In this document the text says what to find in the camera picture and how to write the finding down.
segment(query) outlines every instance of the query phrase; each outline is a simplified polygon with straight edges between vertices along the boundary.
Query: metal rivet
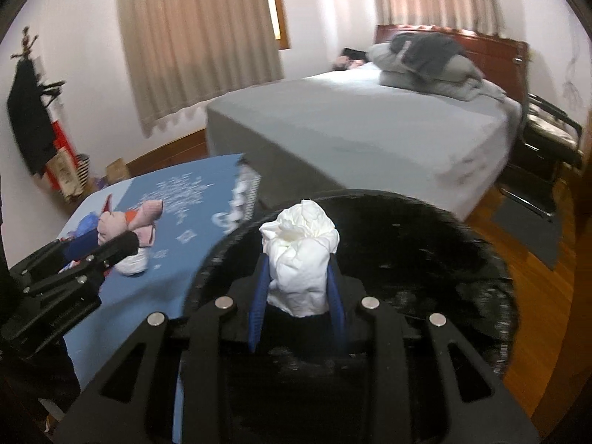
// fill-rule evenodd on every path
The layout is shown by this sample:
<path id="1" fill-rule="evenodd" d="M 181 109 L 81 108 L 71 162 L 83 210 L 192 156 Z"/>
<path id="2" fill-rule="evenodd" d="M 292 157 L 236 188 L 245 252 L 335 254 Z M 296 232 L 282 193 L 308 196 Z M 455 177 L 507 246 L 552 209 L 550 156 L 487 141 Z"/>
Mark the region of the metal rivet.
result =
<path id="1" fill-rule="evenodd" d="M 364 297 L 362 299 L 362 307 L 369 310 L 377 309 L 380 301 L 376 297 Z"/>
<path id="2" fill-rule="evenodd" d="M 446 317 L 444 317 L 442 314 L 434 313 L 430 316 L 430 322 L 436 327 L 442 327 L 444 324 L 446 324 Z"/>
<path id="3" fill-rule="evenodd" d="M 228 297 L 224 295 L 223 297 L 218 297 L 215 301 L 215 305 L 219 309 L 228 309 L 232 307 L 235 301 L 232 300 L 232 297 Z"/>
<path id="4" fill-rule="evenodd" d="M 163 314 L 162 312 L 153 312 L 152 314 L 150 314 L 150 316 L 148 316 L 148 319 L 146 319 L 146 321 L 149 325 L 153 327 L 160 326 L 165 321 L 165 314 Z"/>

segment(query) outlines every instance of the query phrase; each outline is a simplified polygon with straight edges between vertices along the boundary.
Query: black trash bag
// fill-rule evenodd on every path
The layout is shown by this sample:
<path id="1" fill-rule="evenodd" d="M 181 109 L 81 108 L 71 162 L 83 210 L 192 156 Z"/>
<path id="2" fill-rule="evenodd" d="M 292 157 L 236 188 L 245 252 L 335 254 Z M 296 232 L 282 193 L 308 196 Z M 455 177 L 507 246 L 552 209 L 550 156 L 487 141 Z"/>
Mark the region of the black trash bag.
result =
<path id="1" fill-rule="evenodd" d="M 347 190 L 313 200 L 339 231 L 343 275 L 418 318 L 419 327 L 431 313 L 444 314 L 503 376 L 518 312 L 507 267 L 490 244 L 449 212 L 397 194 Z M 254 272 L 262 250 L 259 227 L 290 205 L 245 222 L 212 249 L 185 314 Z M 423 442 L 445 431 L 446 412 L 431 345 L 417 342 L 406 352 L 414 438 Z M 339 355 L 328 314 L 297 319 L 268 305 L 256 354 L 225 350 L 236 441 L 358 442 L 367 425 L 368 360 L 363 351 Z"/>

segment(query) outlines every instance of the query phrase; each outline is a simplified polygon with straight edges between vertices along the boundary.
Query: window frame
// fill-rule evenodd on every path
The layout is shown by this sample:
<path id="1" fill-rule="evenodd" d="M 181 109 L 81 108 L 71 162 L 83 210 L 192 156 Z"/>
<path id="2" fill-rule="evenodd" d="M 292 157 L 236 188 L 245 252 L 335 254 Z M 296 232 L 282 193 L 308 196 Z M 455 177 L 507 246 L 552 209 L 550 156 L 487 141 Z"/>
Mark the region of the window frame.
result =
<path id="1" fill-rule="evenodd" d="M 286 17 L 283 11 L 283 0 L 275 0 L 275 11 L 277 13 L 277 22 L 279 23 L 279 39 L 276 40 L 280 50 L 289 50 L 290 40 L 288 37 L 288 27 Z"/>

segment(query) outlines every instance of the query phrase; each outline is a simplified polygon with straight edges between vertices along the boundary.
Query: gray bed sheet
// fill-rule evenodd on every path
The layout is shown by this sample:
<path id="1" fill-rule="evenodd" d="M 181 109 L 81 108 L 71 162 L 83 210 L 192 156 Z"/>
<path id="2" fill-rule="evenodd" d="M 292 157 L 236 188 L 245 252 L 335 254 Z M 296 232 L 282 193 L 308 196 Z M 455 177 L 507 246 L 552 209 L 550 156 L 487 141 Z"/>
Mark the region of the gray bed sheet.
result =
<path id="1" fill-rule="evenodd" d="M 219 97 L 207 106 L 209 151 L 244 153 L 267 206 L 375 189 L 466 219 L 507 163 L 520 105 L 384 87 L 379 74 L 330 72 Z"/>

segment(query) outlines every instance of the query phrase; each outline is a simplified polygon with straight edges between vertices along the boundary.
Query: red wooden headboard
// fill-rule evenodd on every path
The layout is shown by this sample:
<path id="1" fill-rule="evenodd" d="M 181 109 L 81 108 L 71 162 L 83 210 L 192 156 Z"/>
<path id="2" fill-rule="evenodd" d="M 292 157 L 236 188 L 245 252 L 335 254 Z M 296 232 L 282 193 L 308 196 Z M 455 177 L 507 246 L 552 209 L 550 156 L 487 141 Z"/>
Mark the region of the red wooden headboard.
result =
<path id="1" fill-rule="evenodd" d="M 526 83 L 528 44 L 508 38 L 491 37 L 466 30 L 437 26 L 378 25 L 374 43 L 385 43 L 402 32 L 439 32 L 450 35 L 467 49 L 467 57 L 499 85 L 508 97 L 522 103 L 528 91 Z"/>

